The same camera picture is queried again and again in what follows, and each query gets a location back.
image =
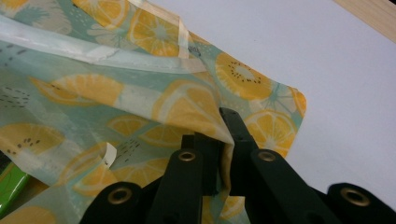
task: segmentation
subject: lemon print fabric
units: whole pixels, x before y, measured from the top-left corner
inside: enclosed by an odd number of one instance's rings
[[[89,167],[99,162],[106,153],[107,142],[101,142],[87,150],[79,153],[69,163],[66,164],[59,175],[57,185],[66,183],[67,180],[76,177],[80,173],[86,171]]]
[[[9,216],[0,220],[2,224],[56,224],[56,216],[49,210],[40,206],[23,207]]]
[[[233,94],[246,99],[267,98],[271,80],[230,55],[221,53],[216,59],[216,73],[220,83]]]
[[[67,105],[114,105],[123,89],[122,83],[98,74],[65,76],[51,83],[33,77],[31,81],[51,101]]]
[[[129,11],[125,0],[73,0],[73,3],[109,30],[118,28]]]
[[[143,188],[163,175],[168,162],[168,158],[144,161],[114,170],[113,174],[119,181],[133,182]]]
[[[159,122],[215,138],[224,134],[213,93],[208,87],[193,81],[172,82],[154,104],[152,117]]]
[[[57,147],[63,140],[62,133],[44,125],[15,123],[0,127],[0,149],[8,156],[18,156],[25,149],[40,154]]]
[[[193,134],[193,132],[187,129],[160,124],[140,134],[139,138],[155,147],[179,149],[181,138],[184,134]]]
[[[149,123],[137,115],[118,116],[107,123],[107,127],[124,136],[129,136]]]
[[[297,133],[290,117],[273,110],[263,110],[245,119],[247,129],[259,148],[272,149],[285,157]]]
[[[118,181],[113,173],[100,163],[93,171],[80,179],[72,189],[83,196],[95,197],[102,189]]]
[[[220,107],[240,114],[259,147],[287,155],[304,117],[304,96],[167,20],[175,15],[156,16],[163,13],[147,1],[0,0],[1,15],[68,35],[71,47],[76,38],[99,44],[87,54],[111,47],[153,64],[144,71],[102,66],[0,40],[0,149],[50,185],[0,223],[78,223],[70,217],[82,217],[106,186],[129,181],[143,188],[161,177],[184,134],[225,143],[218,175],[227,186],[233,139]],[[206,71],[170,74],[155,63],[194,66],[191,59]],[[107,143],[117,149],[110,167],[103,164]],[[225,191],[204,198],[203,220],[245,223],[239,221],[244,199]]]
[[[72,31],[71,22],[57,0],[1,0],[0,14],[63,35]]]
[[[152,55],[178,55],[178,27],[143,9],[138,9],[134,14],[128,36]]]

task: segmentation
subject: clip jaw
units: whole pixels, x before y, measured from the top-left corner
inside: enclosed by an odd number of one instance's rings
[[[396,223],[396,213],[365,189],[336,184],[327,195],[311,189],[278,153],[258,149],[238,113],[221,108],[220,114],[235,142],[230,195],[246,197],[251,223]],[[196,133],[183,136],[181,145],[163,177],[142,189],[108,186],[80,223],[201,223],[202,196],[218,193],[223,144]]]

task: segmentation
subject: white surface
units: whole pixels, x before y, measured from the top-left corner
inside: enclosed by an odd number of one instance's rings
[[[396,44],[331,0],[153,0],[307,99],[287,160],[312,187],[348,182],[396,210]]]

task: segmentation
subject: lemon slice print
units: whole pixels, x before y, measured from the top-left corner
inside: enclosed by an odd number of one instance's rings
[[[220,83],[233,94],[246,100],[267,98],[271,94],[271,80],[226,53],[216,59],[216,73]]]
[[[114,105],[123,89],[122,83],[98,74],[65,76],[47,86],[31,80],[50,100],[67,105]]]
[[[102,189],[116,182],[118,182],[118,179],[101,163],[93,171],[79,180],[72,189],[81,195],[94,197],[98,195]]]
[[[192,134],[191,131],[168,125],[158,125],[139,135],[139,138],[155,147],[170,147],[178,149],[183,134]]]
[[[73,3],[110,30],[120,27],[129,11],[129,2],[125,0],[73,0]]]
[[[161,123],[183,127],[212,137],[222,132],[222,119],[212,92],[196,82],[171,83],[154,104],[152,117]]]
[[[306,100],[302,93],[297,91],[294,88],[291,88],[291,92],[293,93],[293,99],[297,106],[297,111],[303,117],[306,110]]]
[[[163,175],[168,162],[167,158],[145,161],[114,170],[113,174],[120,181],[133,182],[143,188]]]
[[[44,125],[15,123],[0,128],[0,149],[10,156],[17,156],[23,149],[40,154],[63,141],[62,133]]]
[[[137,115],[122,115],[110,120],[107,127],[124,136],[129,136],[148,123],[147,119]]]
[[[128,36],[153,55],[178,55],[178,27],[143,9],[138,9],[134,14]]]
[[[56,224],[56,217],[46,208],[39,206],[23,207],[1,220],[7,224]]]
[[[69,91],[62,90],[54,84],[50,84],[33,77],[30,77],[30,80],[35,84],[38,90],[52,102],[63,105],[98,105],[95,101],[86,99]]]
[[[297,132],[290,117],[262,110],[249,116],[245,123],[259,148],[272,149],[286,157]]]

